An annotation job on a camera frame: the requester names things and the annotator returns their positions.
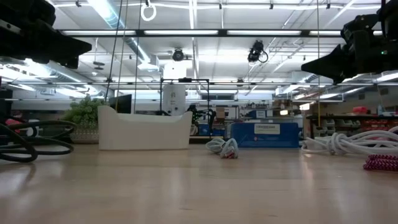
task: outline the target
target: metal frame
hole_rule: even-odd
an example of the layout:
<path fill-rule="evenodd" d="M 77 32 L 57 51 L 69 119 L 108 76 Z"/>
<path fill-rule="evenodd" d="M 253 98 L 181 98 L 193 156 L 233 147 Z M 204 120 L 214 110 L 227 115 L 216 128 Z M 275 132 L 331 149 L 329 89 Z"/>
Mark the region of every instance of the metal frame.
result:
<path fill-rule="evenodd" d="M 162 82 L 112 82 L 109 85 L 158 85 Z M 107 85 L 107 82 L 3 82 L 3 84 L 11 85 Z M 202 85 L 202 83 L 174 83 L 176 85 Z M 318 83 L 297 83 L 297 82 L 208 82 L 208 85 L 247 85 L 247 86 L 276 86 L 276 85 L 305 85 L 305 86 L 318 86 Z M 398 86 L 398 82 L 381 82 L 381 83 L 339 83 L 334 85 L 333 83 L 321 83 L 319 85 L 325 86 Z"/>
<path fill-rule="evenodd" d="M 60 30 L 65 35 L 70 37 L 308 37 L 318 38 L 318 35 L 311 34 L 311 31 L 317 32 L 315 29 L 126 29 L 126 34 L 123 31 L 116 32 L 112 29 L 64 29 Z M 163 34 L 147 34 L 146 31 L 160 31 Z M 175 33 L 176 31 L 185 32 L 185 34 Z M 242 31 L 248 34 L 232 34 L 229 32 Z M 289 31 L 297 32 L 298 34 L 289 34 Z M 319 38 L 341 38 L 341 30 L 321 29 Z"/>

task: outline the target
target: ceiling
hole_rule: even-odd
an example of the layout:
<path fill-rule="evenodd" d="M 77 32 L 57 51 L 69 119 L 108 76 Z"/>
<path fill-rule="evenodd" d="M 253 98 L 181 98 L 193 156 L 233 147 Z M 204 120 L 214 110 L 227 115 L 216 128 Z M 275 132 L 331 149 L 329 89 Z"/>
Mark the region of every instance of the ceiling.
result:
<path fill-rule="evenodd" d="M 190 1 L 197 5 L 197 10 L 189 10 Z M 49 1 L 56 8 L 56 29 L 109 29 L 109 25 L 87 1 L 80 1 L 82 7 L 75 6 L 75 1 Z M 121 20 L 128 29 L 341 29 L 358 14 L 372 14 L 377 11 L 379 0 L 319 0 L 321 9 L 302 10 L 303 7 L 316 6 L 316 0 L 274 0 L 274 9 L 268 9 L 270 1 L 245 0 L 167 0 L 155 1 L 157 14 L 151 21 L 144 21 L 140 15 L 140 1 L 115 0 L 113 4 L 117 13 L 121 6 Z M 330 2 L 333 7 L 325 9 Z M 351 8 L 342 9 L 347 4 Z M 95 38 L 79 38 L 93 45 L 93 50 L 80 57 L 80 64 L 74 72 L 84 77 L 102 82 L 109 74 L 113 80 L 121 82 L 159 81 L 160 72 L 148 72 L 137 69 L 135 53 L 122 38 L 100 37 L 97 48 Z M 139 46 L 147 53 L 157 55 L 160 64 L 173 63 L 170 53 L 181 48 L 187 55 L 194 55 L 191 37 L 141 37 L 136 39 Z M 269 61 L 252 68 L 247 61 L 249 48 L 256 40 L 262 40 L 269 53 Z M 330 53 L 337 44 L 343 44 L 341 38 L 272 38 L 272 37 L 196 37 L 194 43 L 198 60 L 198 73 L 195 74 L 193 61 L 186 60 L 187 76 L 209 78 L 211 81 L 231 82 L 244 78 L 246 82 L 299 82 L 303 76 L 301 64 Z M 103 62 L 104 70 L 98 71 L 93 62 Z M 327 78 L 321 82 L 331 82 Z M 141 89 L 156 89 L 159 85 L 139 85 Z M 120 86 L 121 89 L 132 89 L 133 86 Z M 212 88 L 231 88 L 230 86 L 213 86 Z M 258 86 L 256 90 L 275 90 L 277 86 Z"/>

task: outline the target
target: table surface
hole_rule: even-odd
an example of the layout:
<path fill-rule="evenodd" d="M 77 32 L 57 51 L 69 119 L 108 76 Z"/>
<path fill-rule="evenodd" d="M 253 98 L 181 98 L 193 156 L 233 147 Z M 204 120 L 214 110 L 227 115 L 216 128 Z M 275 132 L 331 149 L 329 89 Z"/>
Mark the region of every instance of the table surface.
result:
<path fill-rule="evenodd" d="M 99 151 L 32 164 L 0 161 L 7 223 L 395 223 L 398 174 L 365 171 L 365 157 L 204 146 Z"/>

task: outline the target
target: white cable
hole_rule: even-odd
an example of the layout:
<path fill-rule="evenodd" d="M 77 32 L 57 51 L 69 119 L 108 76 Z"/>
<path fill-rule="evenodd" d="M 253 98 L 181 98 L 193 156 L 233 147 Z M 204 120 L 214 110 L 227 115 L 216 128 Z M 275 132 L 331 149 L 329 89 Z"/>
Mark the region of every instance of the white cable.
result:
<path fill-rule="evenodd" d="M 211 152 L 219 154 L 221 158 L 226 158 L 231 153 L 233 153 L 233 158 L 238 158 L 239 149 L 235 139 L 225 142 L 222 139 L 216 138 L 206 143 L 206 148 Z"/>
<path fill-rule="evenodd" d="M 152 13 L 152 15 L 148 18 L 148 17 L 146 17 L 145 16 L 145 9 L 147 9 L 147 8 L 152 8 L 154 11 L 153 11 L 153 13 Z M 144 20 L 144 21 L 147 21 L 147 22 L 149 22 L 149 21 L 151 21 L 151 20 L 153 20 L 153 19 L 155 19 L 155 16 L 156 16 L 156 6 L 155 6 L 155 4 L 151 4 L 150 3 L 150 0 L 148 0 L 148 6 L 146 6 L 145 5 L 145 7 L 141 7 L 141 18 Z"/>
<path fill-rule="evenodd" d="M 395 131 L 398 131 L 398 126 L 388 131 L 366 131 L 351 137 L 334 133 L 328 137 L 306 138 L 301 150 L 305 153 L 329 152 L 331 155 L 398 154 L 398 134 Z"/>

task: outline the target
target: security camera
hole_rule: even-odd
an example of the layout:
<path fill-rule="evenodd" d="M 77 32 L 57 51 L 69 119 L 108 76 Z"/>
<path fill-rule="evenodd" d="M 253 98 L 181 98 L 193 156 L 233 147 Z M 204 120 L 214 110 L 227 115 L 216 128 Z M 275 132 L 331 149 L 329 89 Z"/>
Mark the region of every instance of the security camera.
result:
<path fill-rule="evenodd" d="M 260 59 L 263 54 L 266 56 L 265 60 Z M 268 61 L 268 54 L 264 51 L 264 44 L 261 40 L 256 40 L 249 50 L 248 61 L 249 63 L 256 63 L 257 61 L 265 63 Z"/>
<path fill-rule="evenodd" d="M 181 62 L 182 60 L 184 60 L 184 53 L 182 52 L 182 49 L 174 50 L 173 60 L 175 62 Z"/>

